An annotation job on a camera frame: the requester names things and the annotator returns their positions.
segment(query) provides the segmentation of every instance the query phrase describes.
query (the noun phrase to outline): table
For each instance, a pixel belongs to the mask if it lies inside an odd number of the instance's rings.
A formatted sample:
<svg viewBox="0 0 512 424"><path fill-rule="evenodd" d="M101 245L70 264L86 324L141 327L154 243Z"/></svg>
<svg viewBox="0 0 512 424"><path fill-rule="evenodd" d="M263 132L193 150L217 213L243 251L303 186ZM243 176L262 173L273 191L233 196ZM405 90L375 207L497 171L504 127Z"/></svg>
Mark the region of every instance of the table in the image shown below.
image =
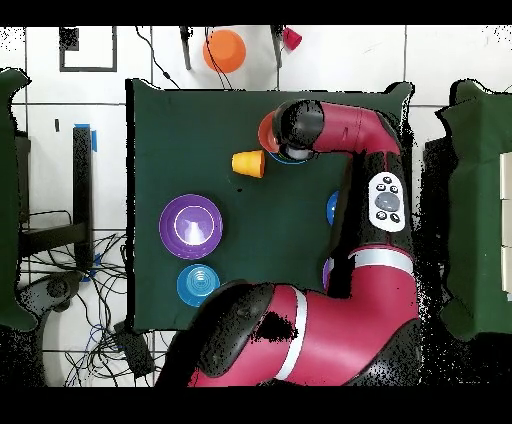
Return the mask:
<svg viewBox="0 0 512 424"><path fill-rule="evenodd" d="M452 92L441 116L458 158L448 185L446 284L453 298L441 318L461 340L512 334L512 302L501 284L500 200L500 154L512 151L512 98L473 80L455 83Z"/></svg>
<svg viewBox="0 0 512 424"><path fill-rule="evenodd" d="M261 120L286 100L367 107L398 127L411 92L409 83L366 94L158 90L128 80L128 125L135 125L128 140L135 147L134 328L188 328L197 309L178 297L176 278L191 263L211 266L221 284L244 278L322 290L330 236L326 202L340 188L347 159L332 154L283 165L266 154L265 176L256 179L233 173L231 157L260 149ZM212 200L224 222L216 250L194 262L169 253L158 232L167 203L186 193Z"/></svg>

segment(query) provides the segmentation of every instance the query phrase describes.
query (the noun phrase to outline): green cloth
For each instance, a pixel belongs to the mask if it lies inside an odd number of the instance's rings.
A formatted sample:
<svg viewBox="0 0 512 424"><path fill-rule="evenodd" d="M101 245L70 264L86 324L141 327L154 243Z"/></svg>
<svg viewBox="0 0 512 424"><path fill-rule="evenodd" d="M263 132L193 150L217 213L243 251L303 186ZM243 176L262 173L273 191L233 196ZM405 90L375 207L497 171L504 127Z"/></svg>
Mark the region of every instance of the green cloth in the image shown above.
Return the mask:
<svg viewBox="0 0 512 424"><path fill-rule="evenodd" d="M133 80L135 115L135 317L137 330L187 329L197 309L176 292L180 271L211 266L221 284L292 283L322 289L329 255L329 196L340 188L346 157L321 155L301 165L266 157L262 179L235 174L234 153L261 149L263 117L291 99L361 106L387 115L398 128L407 119L409 83L386 93L158 90ZM181 260L160 240L158 223L175 197L211 199L224 223L222 240L207 257Z"/></svg>
<svg viewBox="0 0 512 424"><path fill-rule="evenodd" d="M500 154L512 151L512 95L485 92L473 81L454 87L442 112L459 158L449 181L450 271L454 298L442 310L461 340L481 332L512 333L512 302L501 285Z"/></svg>
<svg viewBox="0 0 512 424"><path fill-rule="evenodd" d="M37 325L37 320L18 305L15 296L19 270L20 197L11 102L14 94L27 83L28 78L22 72L0 69L0 325L21 331L33 330Z"/></svg>

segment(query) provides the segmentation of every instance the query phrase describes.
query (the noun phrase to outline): plastic cup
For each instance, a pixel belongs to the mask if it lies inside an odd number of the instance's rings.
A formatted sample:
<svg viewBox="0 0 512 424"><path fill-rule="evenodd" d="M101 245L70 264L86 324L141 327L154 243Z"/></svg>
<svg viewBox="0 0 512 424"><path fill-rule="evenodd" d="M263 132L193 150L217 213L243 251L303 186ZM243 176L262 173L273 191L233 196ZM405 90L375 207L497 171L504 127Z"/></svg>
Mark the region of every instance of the plastic cup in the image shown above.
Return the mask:
<svg viewBox="0 0 512 424"><path fill-rule="evenodd" d="M216 272L202 264L186 267L176 281L176 290L181 300L195 308L201 306L201 303L219 287L220 281Z"/></svg>
<svg viewBox="0 0 512 424"><path fill-rule="evenodd" d="M226 74L236 71L245 60L244 41L236 32L229 29L215 31L208 37L208 45L206 42L203 45L203 57L206 64L216 72L217 67Z"/></svg>
<svg viewBox="0 0 512 424"><path fill-rule="evenodd" d="M290 50L295 50L302 41L302 36L297 34L294 30L286 28L283 31L283 41L286 47Z"/></svg>
<svg viewBox="0 0 512 424"><path fill-rule="evenodd" d="M262 178L265 171L265 154L263 150L235 153L231 166L238 174Z"/></svg>

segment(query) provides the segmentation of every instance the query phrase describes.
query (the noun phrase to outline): purple cup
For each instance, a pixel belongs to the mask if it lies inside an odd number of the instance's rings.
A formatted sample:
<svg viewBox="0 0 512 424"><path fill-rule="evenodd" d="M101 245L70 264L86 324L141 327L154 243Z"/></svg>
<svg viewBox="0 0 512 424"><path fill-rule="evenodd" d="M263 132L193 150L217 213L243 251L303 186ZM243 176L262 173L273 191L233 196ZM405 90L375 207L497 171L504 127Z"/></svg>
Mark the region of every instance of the purple cup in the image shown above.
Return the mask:
<svg viewBox="0 0 512 424"><path fill-rule="evenodd" d="M324 285L324 290L327 290L327 280L329 278L329 259L325 261L324 267L322 269L322 283Z"/></svg>

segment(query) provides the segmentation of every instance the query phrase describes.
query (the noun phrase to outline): button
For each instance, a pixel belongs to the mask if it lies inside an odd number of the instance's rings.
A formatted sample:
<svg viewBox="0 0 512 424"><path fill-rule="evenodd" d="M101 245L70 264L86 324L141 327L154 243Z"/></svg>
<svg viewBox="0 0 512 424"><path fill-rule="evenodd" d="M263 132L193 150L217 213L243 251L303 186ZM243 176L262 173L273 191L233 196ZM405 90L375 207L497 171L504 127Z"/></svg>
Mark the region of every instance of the button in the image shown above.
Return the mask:
<svg viewBox="0 0 512 424"><path fill-rule="evenodd" d="M375 206L383 211L396 212L400 208L400 199L390 192L380 193L375 198Z"/></svg>

